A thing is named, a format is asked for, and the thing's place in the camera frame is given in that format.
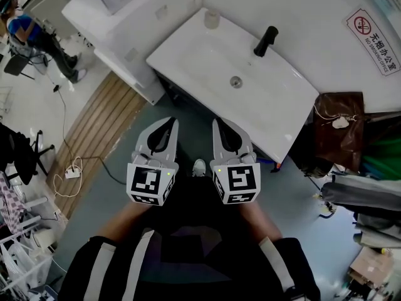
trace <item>no smoking sign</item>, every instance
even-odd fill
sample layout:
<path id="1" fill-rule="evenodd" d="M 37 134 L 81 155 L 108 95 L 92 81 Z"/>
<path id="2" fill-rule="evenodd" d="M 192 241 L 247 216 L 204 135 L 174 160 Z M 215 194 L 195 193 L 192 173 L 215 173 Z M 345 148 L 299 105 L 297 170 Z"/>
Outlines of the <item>no smoking sign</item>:
<path id="1" fill-rule="evenodd" d="M 390 43 L 365 10 L 358 8 L 343 22 L 358 38 L 383 76 L 389 76 L 401 70 Z"/>

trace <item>gray floor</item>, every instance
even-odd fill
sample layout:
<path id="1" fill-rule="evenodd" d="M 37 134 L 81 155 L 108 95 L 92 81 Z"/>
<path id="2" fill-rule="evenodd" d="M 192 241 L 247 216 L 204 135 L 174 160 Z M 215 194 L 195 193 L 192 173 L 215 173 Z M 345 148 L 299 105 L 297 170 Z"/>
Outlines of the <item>gray floor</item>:
<path id="1" fill-rule="evenodd" d="M 125 181 L 127 163 L 139 133 L 168 116 L 178 118 L 179 142 L 191 159 L 212 159 L 211 122 L 189 106 L 173 107 L 165 97 L 156 106 L 145 106 L 109 155 L 106 164 L 114 176 Z M 319 218 L 320 207 L 312 198 L 316 188 L 293 161 L 287 158 L 276 174 L 270 173 L 271 168 L 271 165 L 261 166 L 262 191 L 258 201 L 285 236 L 300 240 L 321 289 L 322 300 L 332 300 L 334 291 L 343 283 L 349 264 L 360 250 L 352 240 L 355 232 L 352 214 L 339 208 L 331 219 Z M 111 180 L 102 169 L 68 223 L 56 251 L 56 262 L 68 269 L 76 251 L 128 200 L 125 186 Z M 49 280 L 59 274 L 62 272 L 53 265 Z"/>

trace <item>black pants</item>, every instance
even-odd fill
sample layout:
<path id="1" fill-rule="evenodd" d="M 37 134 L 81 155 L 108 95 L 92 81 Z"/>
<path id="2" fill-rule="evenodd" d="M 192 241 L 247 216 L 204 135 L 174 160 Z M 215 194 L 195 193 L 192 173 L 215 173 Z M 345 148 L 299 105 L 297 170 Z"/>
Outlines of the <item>black pants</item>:
<path id="1" fill-rule="evenodd" d="M 72 69 L 76 65 L 76 57 L 68 56 L 58 41 L 48 33 L 40 33 L 35 37 L 33 46 L 40 51 L 48 53 L 55 60 L 58 69 L 71 82 L 76 82 L 78 72 Z"/>

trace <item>white sink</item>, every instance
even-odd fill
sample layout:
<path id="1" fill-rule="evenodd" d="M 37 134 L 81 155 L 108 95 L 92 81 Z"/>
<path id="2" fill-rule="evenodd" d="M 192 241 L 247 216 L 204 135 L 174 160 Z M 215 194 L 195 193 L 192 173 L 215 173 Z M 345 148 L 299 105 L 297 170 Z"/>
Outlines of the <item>white sink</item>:
<path id="1" fill-rule="evenodd" d="M 238 124 L 282 163 L 318 92 L 271 48 L 263 58 L 255 56 L 259 40 L 229 20 L 221 17 L 218 28 L 207 29 L 205 12 L 202 8 L 184 23 L 147 63 L 215 114 Z M 241 88 L 230 84 L 234 76 L 242 80 Z"/>

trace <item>brown bag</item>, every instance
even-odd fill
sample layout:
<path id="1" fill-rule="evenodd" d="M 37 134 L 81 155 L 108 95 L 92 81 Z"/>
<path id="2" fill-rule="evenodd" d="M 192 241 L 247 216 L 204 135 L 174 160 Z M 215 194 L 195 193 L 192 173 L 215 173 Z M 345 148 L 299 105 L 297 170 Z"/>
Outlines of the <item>brown bag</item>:
<path id="1" fill-rule="evenodd" d="M 359 170 L 363 146 L 364 104 L 361 92 L 324 93 L 315 102 L 315 155 L 354 172 Z M 349 126 L 335 129 L 335 117 L 353 117 Z"/>

